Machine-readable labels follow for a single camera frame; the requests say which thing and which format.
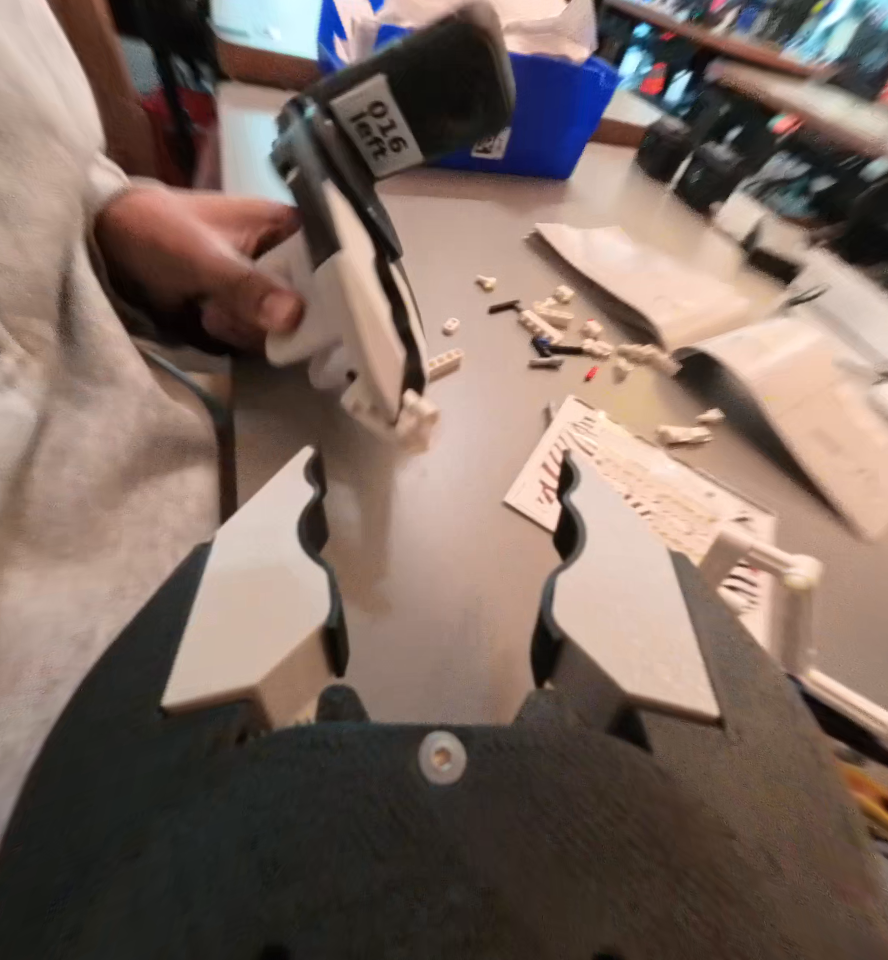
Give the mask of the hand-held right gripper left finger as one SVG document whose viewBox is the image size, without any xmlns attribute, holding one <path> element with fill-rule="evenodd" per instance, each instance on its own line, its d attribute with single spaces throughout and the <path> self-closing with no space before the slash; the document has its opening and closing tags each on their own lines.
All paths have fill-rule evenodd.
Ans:
<svg viewBox="0 0 888 960">
<path fill-rule="evenodd" d="M 329 539 L 323 458 L 305 446 L 210 542 L 162 691 L 167 715 L 243 702 L 270 730 L 311 722 L 349 640 Z"/>
</svg>

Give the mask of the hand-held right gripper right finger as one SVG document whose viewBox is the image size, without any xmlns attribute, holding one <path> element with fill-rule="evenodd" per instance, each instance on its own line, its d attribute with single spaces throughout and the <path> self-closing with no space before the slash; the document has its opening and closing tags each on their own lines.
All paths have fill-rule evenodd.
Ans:
<svg viewBox="0 0 888 960">
<path fill-rule="evenodd" d="M 615 724 L 645 711 L 719 724 L 722 710 L 676 561 L 586 455 L 560 466 L 557 564 L 541 589 L 530 643 L 537 690 Z"/>
</svg>

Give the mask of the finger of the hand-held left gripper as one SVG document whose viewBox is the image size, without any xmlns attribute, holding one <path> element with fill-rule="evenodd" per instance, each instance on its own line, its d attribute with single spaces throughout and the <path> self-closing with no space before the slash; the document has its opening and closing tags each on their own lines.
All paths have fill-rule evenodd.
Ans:
<svg viewBox="0 0 888 960">
<path fill-rule="evenodd" d="M 322 266 L 322 291 L 349 359 L 362 405 L 385 429 L 395 429 L 404 393 L 406 350 L 379 275 L 381 250 L 348 198 L 333 182 L 323 187 L 337 251 Z"/>
<path fill-rule="evenodd" d="M 403 246 L 390 213 L 373 192 L 373 242 L 378 282 L 385 294 L 391 322 L 403 347 L 402 392 L 424 396 L 428 387 L 427 342 L 412 285 L 403 263 Z"/>
</svg>

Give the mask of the white lego connector assembly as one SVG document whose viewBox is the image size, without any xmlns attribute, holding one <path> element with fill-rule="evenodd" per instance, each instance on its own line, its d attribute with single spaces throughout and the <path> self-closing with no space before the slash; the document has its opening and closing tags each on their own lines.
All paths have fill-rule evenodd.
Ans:
<svg viewBox="0 0 888 960">
<path fill-rule="evenodd" d="M 392 439 L 407 454 L 426 452 L 439 421 L 437 403 L 416 390 L 405 390 L 397 420 L 392 425 Z"/>
</svg>

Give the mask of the lego airplane model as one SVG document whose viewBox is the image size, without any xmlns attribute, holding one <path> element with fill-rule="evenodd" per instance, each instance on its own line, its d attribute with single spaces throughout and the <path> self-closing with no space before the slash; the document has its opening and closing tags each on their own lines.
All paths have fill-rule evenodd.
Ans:
<svg viewBox="0 0 888 960">
<path fill-rule="evenodd" d="M 700 561 L 706 582 L 721 591 L 741 564 L 770 576 L 784 592 L 782 616 L 770 633 L 769 651 L 798 689 L 822 731 L 866 761 L 888 769 L 888 708 L 817 667 L 814 596 L 823 566 L 735 527 L 720 529 Z M 839 763 L 841 774 L 873 836 L 888 844 L 888 788 L 858 766 Z"/>
</svg>

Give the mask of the white angled lego beam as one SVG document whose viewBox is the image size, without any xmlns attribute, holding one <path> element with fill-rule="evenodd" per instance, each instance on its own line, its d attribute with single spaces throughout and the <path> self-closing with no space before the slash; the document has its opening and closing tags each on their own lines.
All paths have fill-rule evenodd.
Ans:
<svg viewBox="0 0 888 960">
<path fill-rule="evenodd" d="M 654 343 L 624 343 L 618 354 L 633 366 L 651 367 L 668 378 L 675 378 L 681 370 L 678 361 Z"/>
</svg>

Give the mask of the lego instruction booklet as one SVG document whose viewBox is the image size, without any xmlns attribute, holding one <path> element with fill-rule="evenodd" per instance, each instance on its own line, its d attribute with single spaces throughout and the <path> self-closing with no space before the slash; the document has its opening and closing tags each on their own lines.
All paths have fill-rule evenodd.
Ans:
<svg viewBox="0 0 888 960">
<path fill-rule="evenodd" d="M 873 541 L 888 531 L 888 419 L 872 399 L 872 359 L 835 325 L 840 298 L 828 275 L 752 320 L 731 284 L 618 226 L 537 222 L 534 234 L 676 362 L 720 368 L 856 533 Z"/>
</svg>

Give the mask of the person's left hand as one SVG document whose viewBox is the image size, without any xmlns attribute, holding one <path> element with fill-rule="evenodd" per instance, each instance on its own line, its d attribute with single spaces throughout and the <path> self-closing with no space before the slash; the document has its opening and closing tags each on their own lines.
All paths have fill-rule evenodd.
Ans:
<svg viewBox="0 0 888 960">
<path fill-rule="evenodd" d="M 120 294 L 166 337 L 211 354 L 262 354 L 305 304 L 258 259 L 296 234 L 298 211 L 263 198 L 133 186 L 100 211 L 93 239 Z"/>
</svg>

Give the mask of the blue plastic bin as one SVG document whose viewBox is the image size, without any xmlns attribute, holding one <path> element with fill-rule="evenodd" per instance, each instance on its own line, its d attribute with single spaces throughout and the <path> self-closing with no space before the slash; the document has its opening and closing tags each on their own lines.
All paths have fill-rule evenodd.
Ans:
<svg viewBox="0 0 888 960">
<path fill-rule="evenodd" d="M 582 64 L 508 51 L 497 15 L 471 2 L 416 29 L 385 26 L 364 59 L 337 50 L 336 2 L 322 2 L 318 64 L 337 126 L 377 180 L 420 165 L 565 181 L 618 85 Z"/>
</svg>

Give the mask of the zebra sticker sheet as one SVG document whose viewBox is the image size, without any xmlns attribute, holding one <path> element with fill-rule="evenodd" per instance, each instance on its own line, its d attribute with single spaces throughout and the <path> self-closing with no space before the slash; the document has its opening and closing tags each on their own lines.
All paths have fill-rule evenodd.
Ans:
<svg viewBox="0 0 888 960">
<path fill-rule="evenodd" d="M 745 528 L 756 540 L 775 543 L 777 518 L 770 510 L 632 435 L 574 394 L 557 406 L 503 504 L 553 532 L 559 516 L 560 468 L 568 451 L 589 458 L 598 475 L 652 532 L 694 563 L 703 559 L 728 525 Z"/>
</svg>

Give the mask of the black box device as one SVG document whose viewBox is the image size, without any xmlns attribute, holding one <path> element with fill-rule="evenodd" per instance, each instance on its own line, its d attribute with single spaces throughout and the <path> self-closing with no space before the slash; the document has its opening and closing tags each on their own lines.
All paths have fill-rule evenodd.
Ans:
<svg viewBox="0 0 888 960">
<path fill-rule="evenodd" d="M 648 178 L 667 185 L 693 150 L 693 126 L 677 117 L 663 115 L 648 126 L 634 161 Z"/>
<path fill-rule="evenodd" d="M 673 194 L 692 211 L 709 217 L 748 174 L 750 153 L 725 143 L 708 141 L 690 156 Z"/>
</svg>

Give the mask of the grey zip sweatshirt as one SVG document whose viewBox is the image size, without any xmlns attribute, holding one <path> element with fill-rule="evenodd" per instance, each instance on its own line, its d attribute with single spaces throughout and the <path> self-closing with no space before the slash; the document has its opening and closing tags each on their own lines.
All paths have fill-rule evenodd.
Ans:
<svg viewBox="0 0 888 960">
<path fill-rule="evenodd" d="M 0 846 L 86 674 L 218 522 L 210 416 L 104 288 L 133 182 L 47 2 L 0 2 Z"/>
</svg>

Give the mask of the brown wooden desk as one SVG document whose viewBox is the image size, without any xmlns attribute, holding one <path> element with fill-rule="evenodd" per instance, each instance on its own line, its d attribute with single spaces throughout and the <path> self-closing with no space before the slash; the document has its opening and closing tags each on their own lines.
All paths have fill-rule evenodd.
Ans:
<svg viewBox="0 0 888 960">
<path fill-rule="evenodd" d="M 107 153 L 125 173 L 158 177 L 150 120 L 130 75 L 106 1 L 49 1 L 88 80 Z"/>
</svg>

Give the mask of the brown office desk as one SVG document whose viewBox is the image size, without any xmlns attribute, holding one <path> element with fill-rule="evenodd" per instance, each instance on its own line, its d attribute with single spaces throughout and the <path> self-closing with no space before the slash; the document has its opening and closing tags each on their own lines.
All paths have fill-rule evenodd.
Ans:
<svg viewBox="0 0 888 960">
<path fill-rule="evenodd" d="M 825 81 L 825 70 L 767 46 L 714 33 L 678 20 L 654 4 L 600 2 L 601 14 L 642 22 L 689 42 L 694 74 L 770 110 L 799 119 L 802 127 L 838 149 L 888 159 L 888 105 L 865 101 Z"/>
</svg>

